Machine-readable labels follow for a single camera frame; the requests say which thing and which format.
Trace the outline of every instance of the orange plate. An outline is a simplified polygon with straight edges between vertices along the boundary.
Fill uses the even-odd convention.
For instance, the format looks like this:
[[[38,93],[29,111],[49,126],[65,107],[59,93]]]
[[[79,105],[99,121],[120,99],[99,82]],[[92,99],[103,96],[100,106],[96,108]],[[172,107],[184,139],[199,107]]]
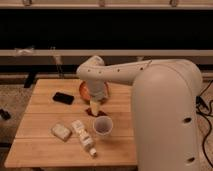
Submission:
[[[105,93],[107,94],[107,97],[109,97],[109,88],[108,88],[108,84],[105,82]],[[80,87],[79,87],[79,93],[81,95],[81,98],[83,100],[85,100],[86,102],[89,103],[90,101],[90,95],[89,95],[89,90],[88,90],[88,87],[86,85],[86,82],[85,81],[82,81]],[[107,99],[104,98],[101,100],[101,102],[105,102]]]

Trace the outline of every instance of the paper cup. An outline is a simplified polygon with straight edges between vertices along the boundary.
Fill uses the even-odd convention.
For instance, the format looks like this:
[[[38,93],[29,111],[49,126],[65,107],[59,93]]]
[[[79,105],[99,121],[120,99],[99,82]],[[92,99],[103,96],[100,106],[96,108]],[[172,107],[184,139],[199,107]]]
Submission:
[[[112,128],[113,122],[112,119],[108,116],[99,116],[93,122],[93,129],[101,139],[109,138],[109,135],[112,132]]]

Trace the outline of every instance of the smartphone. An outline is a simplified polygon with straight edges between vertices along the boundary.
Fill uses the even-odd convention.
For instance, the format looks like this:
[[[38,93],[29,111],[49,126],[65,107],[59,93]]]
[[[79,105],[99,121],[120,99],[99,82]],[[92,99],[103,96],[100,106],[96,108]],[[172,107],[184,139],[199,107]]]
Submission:
[[[74,96],[64,94],[61,92],[56,92],[55,95],[53,96],[53,100],[70,105],[70,104],[72,104],[72,102],[74,100]]]

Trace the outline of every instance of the bottle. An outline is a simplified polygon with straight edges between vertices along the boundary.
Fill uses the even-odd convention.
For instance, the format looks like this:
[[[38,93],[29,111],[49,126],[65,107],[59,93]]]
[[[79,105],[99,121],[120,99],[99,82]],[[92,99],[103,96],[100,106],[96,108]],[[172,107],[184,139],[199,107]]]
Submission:
[[[97,151],[94,148],[95,143],[91,135],[86,131],[85,125],[80,120],[76,120],[72,122],[72,127],[78,135],[79,141],[83,146],[84,150],[89,152],[92,157],[96,157]]]

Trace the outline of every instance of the wooden table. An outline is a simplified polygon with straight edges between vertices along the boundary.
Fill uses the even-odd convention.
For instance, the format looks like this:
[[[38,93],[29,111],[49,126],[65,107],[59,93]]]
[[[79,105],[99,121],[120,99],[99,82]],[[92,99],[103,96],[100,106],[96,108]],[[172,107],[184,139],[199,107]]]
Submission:
[[[79,95],[77,79],[38,80],[13,145],[5,162],[7,168],[76,167],[136,165],[136,151],[130,113],[129,86],[109,84],[110,98],[101,106],[113,120],[114,128],[108,141],[97,138],[92,130],[94,118],[85,113],[89,106]],[[54,94],[72,94],[72,105],[54,102]],[[71,128],[71,122],[82,120],[95,139],[97,158],[91,158],[75,134],[63,142],[51,134],[56,123]]]

